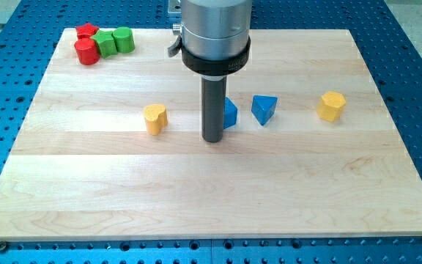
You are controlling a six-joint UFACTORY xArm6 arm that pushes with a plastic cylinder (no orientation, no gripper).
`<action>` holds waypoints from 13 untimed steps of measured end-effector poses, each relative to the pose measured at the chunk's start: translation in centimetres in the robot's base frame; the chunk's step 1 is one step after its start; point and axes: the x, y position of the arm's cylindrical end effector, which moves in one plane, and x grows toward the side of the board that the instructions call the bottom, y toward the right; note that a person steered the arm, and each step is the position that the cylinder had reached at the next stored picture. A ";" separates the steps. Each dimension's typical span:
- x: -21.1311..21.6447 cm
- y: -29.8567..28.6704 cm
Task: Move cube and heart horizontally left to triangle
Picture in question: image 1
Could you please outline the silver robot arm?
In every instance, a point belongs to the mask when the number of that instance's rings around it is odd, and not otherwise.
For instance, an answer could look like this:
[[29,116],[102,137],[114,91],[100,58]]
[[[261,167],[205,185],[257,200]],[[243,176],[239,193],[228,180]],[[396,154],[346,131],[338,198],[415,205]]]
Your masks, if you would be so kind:
[[227,76],[242,69],[249,57],[251,0],[184,0],[177,39],[168,56],[201,76],[201,135],[222,140]]

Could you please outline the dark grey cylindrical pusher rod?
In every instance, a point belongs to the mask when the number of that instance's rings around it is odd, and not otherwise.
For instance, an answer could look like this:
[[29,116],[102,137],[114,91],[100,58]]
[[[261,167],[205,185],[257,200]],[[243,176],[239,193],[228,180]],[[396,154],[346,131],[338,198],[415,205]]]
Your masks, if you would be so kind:
[[225,97],[225,76],[201,77],[201,135],[206,142],[216,143],[223,137]]

